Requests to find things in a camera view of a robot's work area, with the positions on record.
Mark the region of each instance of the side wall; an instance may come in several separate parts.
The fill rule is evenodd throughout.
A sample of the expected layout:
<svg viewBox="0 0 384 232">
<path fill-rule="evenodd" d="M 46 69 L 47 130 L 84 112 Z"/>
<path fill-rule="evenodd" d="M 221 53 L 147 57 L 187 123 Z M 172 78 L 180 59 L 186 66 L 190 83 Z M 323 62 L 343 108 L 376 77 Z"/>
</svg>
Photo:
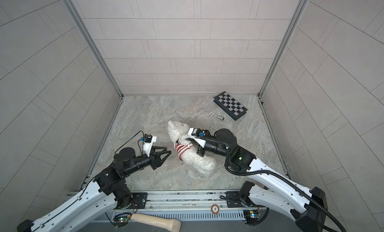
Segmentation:
<svg viewBox="0 0 384 232">
<path fill-rule="evenodd" d="M 255 94 L 298 1 L 73 3 L 124 94 Z"/>
<path fill-rule="evenodd" d="M 349 232 L 384 228 L 383 7 L 310 0 L 262 96 L 293 179 Z"/>
<path fill-rule="evenodd" d="M 0 224 L 76 190 L 119 96 L 60 0 L 0 0 Z"/>
</svg>

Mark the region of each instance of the gray stone floor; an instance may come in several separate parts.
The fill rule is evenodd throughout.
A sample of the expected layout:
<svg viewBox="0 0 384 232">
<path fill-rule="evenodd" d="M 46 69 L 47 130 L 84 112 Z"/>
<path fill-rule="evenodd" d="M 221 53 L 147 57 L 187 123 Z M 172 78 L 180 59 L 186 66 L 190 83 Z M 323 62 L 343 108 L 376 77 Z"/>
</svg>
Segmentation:
<svg viewBox="0 0 384 232">
<path fill-rule="evenodd" d="M 128 96 L 125 97 L 109 132 L 106 143 L 93 170 L 93 176 L 107 167 L 113 160 L 114 151 L 135 133 L 157 136 L 156 146 L 167 146 L 172 151 L 162 167 L 152 170 L 147 167 L 128 177 L 131 191 L 139 190 L 187 190 L 187 189 L 239 189 L 247 177 L 234 176 L 224 168 L 225 158 L 209 154 L 216 159 L 217 168 L 209 176 L 203 176 L 193 167 L 180 161 L 167 132 L 168 120 L 180 121 L 192 128 L 208 129 L 211 133 L 221 128 L 230 129 L 238 144 L 251 151 L 277 172 L 284 174 L 280 159 L 266 126 L 256 95 L 235 95 L 247 113 L 234 121 L 213 102 L 211 95 L 185 96 Z M 225 117 L 223 121 L 216 115 Z M 137 140 L 126 146 L 139 155 Z"/>
</svg>

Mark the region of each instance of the stuffed animal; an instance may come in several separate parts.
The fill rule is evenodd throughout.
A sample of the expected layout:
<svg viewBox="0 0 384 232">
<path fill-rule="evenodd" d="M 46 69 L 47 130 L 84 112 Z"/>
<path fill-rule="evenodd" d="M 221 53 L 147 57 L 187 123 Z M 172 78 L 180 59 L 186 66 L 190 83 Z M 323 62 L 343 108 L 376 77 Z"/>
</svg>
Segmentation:
<svg viewBox="0 0 384 232">
<path fill-rule="evenodd" d="M 199 173 L 210 174 L 216 168 L 216 161 L 209 156 L 198 155 L 197 148 L 189 141 L 189 126 L 178 121 L 168 121 L 168 134 L 181 161 L 192 165 Z"/>
</svg>

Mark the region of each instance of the chessboard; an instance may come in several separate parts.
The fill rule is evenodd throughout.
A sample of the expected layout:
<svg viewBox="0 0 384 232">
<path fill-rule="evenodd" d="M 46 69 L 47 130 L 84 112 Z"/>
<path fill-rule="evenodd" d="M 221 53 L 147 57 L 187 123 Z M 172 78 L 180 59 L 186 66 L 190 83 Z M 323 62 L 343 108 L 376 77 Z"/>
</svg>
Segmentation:
<svg viewBox="0 0 384 232">
<path fill-rule="evenodd" d="M 247 109 L 225 91 L 215 96 L 214 102 L 234 120 L 247 113 Z"/>
</svg>

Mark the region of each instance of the checkered pattern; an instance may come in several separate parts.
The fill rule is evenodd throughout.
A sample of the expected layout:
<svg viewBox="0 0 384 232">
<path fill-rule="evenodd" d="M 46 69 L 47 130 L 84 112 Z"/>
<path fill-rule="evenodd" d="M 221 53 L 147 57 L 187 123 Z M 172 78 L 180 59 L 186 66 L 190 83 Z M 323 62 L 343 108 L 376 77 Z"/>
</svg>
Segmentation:
<svg viewBox="0 0 384 232">
<path fill-rule="evenodd" d="M 232 114 L 235 116 L 241 114 L 242 112 L 246 111 L 247 109 L 237 102 L 234 98 L 232 98 L 231 95 L 229 95 L 227 92 L 223 92 L 222 94 L 219 94 L 215 97 L 222 105 L 224 105 Z"/>
</svg>

